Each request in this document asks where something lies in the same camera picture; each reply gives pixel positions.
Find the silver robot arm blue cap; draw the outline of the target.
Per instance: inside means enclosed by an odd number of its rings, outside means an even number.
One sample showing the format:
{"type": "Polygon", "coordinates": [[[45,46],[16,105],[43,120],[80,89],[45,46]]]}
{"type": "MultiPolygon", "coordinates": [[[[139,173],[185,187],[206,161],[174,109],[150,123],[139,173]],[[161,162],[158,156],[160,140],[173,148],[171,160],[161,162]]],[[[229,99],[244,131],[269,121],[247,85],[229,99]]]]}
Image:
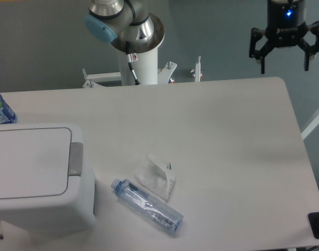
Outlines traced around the silver robot arm blue cap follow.
{"type": "MultiPolygon", "coordinates": [[[[123,51],[141,52],[155,39],[155,20],[148,1],[90,1],[85,17],[87,29],[98,40],[122,46],[123,51]]],[[[267,27],[252,28],[249,57],[261,64],[275,48],[299,47],[304,51],[304,70],[319,53],[319,21],[305,22],[305,1],[268,1],[267,27]]]]}

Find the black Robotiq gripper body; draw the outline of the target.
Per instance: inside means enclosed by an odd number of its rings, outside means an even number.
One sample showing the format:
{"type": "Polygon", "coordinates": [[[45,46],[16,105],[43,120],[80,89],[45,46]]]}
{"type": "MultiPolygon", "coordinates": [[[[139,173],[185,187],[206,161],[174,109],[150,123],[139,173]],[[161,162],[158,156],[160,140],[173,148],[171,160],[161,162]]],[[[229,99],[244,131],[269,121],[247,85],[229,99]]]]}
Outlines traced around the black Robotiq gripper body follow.
{"type": "Polygon", "coordinates": [[[272,48],[295,47],[307,33],[306,1],[268,1],[267,44],[272,48]]]}

